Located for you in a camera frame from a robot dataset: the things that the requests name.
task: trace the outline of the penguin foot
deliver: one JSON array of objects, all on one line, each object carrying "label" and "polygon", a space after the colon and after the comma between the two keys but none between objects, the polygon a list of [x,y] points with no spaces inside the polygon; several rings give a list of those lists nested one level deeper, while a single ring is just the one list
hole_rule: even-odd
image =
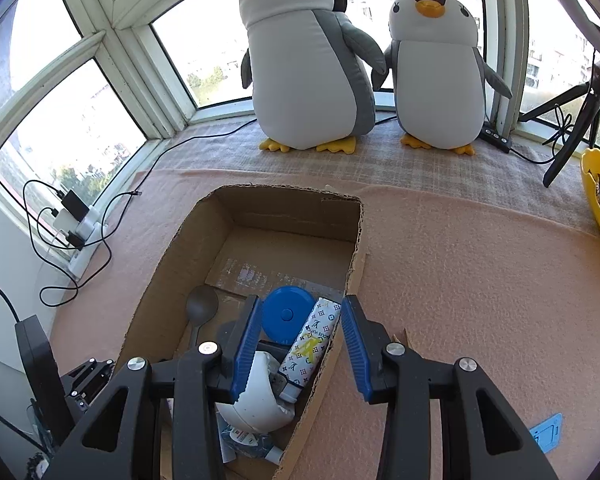
[{"label": "penguin foot", "polygon": [[458,155],[462,155],[463,153],[466,153],[467,155],[475,155],[474,147],[470,144],[460,146],[459,148],[454,148],[451,151],[456,152]]},{"label": "penguin foot", "polygon": [[414,136],[409,134],[404,134],[400,138],[400,143],[405,146],[411,146],[412,148],[424,148],[425,150],[430,150],[431,145],[426,142],[422,142],[420,139],[416,139]]},{"label": "penguin foot", "polygon": [[276,152],[277,150],[280,150],[282,153],[286,153],[291,149],[290,147],[271,139],[263,140],[258,147],[261,150],[269,150],[270,152]]},{"label": "penguin foot", "polygon": [[315,147],[319,152],[329,150],[331,153],[345,152],[347,155],[351,155],[356,150],[356,138],[345,137],[344,139],[332,140],[331,142],[325,142]]}]

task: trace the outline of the penguin wing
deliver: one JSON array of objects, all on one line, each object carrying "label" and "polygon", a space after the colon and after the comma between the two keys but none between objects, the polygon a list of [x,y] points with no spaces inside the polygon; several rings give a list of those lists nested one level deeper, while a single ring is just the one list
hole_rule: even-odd
[{"label": "penguin wing", "polygon": [[474,47],[475,62],[478,64],[478,70],[480,71],[480,79],[482,79],[482,86],[484,87],[484,81],[493,88],[498,94],[503,95],[507,99],[511,99],[511,90],[495,70],[484,62],[484,59],[480,55],[480,51]]},{"label": "penguin wing", "polygon": [[384,63],[386,64],[387,70],[381,74],[376,69],[371,71],[371,86],[374,88],[374,91],[377,92],[384,84],[387,76],[389,75],[389,69],[395,70],[395,67],[392,65],[392,49],[394,46],[394,42],[392,41],[389,46],[384,51]]},{"label": "penguin wing", "polygon": [[251,56],[249,49],[244,53],[242,63],[240,64],[240,77],[242,78],[242,88],[245,90],[253,83],[253,75],[251,75]]},{"label": "penguin wing", "polygon": [[368,64],[373,70],[381,74],[386,74],[386,63],[382,49],[370,35],[364,30],[360,30],[349,21],[346,14],[343,12],[335,13],[342,37],[347,46],[358,56],[362,61]]}]

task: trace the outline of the window pane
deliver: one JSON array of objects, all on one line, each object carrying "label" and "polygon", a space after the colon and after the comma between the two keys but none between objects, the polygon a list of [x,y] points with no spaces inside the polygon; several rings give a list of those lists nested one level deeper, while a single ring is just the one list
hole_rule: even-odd
[{"label": "window pane", "polygon": [[[140,132],[93,60],[40,101],[0,149],[0,181],[22,202],[30,178],[73,189],[87,204],[100,195],[144,143]],[[27,186],[33,214],[59,207],[43,186]],[[42,216],[51,225],[49,212]]]},{"label": "window pane", "polygon": [[[587,15],[600,25],[600,20],[585,0],[578,0]],[[528,0],[529,54],[525,87],[520,112],[528,112],[568,90],[588,82],[591,74],[593,46],[571,21],[558,0]],[[584,98],[562,106],[575,122]],[[549,112],[542,119],[555,123]],[[600,144],[600,127],[597,143]]]},{"label": "window pane", "polygon": [[0,20],[0,108],[79,40],[62,0],[18,0]]},{"label": "window pane", "polygon": [[[349,0],[347,7],[352,23],[383,50],[391,41],[388,17],[392,1]],[[482,0],[459,1],[476,20],[482,52]],[[248,41],[238,0],[184,0],[155,20],[154,29],[198,106],[251,96],[251,87],[243,90],[240,82],[240,62]],[[384,88],[392,87],[388,77]]]},{"label": "window pane", "polygon": [[251,96],[240,79],[249,43],[238,0],[184,0],[154,29],[197,106]]}]

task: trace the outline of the stuffed penguin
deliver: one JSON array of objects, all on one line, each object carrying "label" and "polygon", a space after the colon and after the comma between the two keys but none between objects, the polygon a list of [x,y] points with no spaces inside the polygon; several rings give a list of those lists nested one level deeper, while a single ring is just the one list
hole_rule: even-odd
[{"label": "stuffed penguin", "polygon": [[[474,17],[457,0],[396,0],[389,12],[391,45],[384,51],[394,78],[395,108],[413,148],[474,154],[484,123],[484,81],[511,98],[506,83],[477,49]],[[379,89],[386,73],[371,73]]]},{"label": "stuffed penguin", "polygon": [[261,150],[353,153],[374,127],[371,83],[360,59],[386,73],[382,50],[354,27],[347,0],[240,0],[249,38],[242,86],[269,137]]}]

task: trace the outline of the blue round lid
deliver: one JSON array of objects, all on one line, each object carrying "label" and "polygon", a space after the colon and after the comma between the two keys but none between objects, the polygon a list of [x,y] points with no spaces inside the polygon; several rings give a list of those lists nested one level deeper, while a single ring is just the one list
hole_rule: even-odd
[{"label": "blue round lid", "polygon": [[262,303],[262,328],[272,341],[291,345],[314,309],[314,297],[299,286],[281,286]]}]

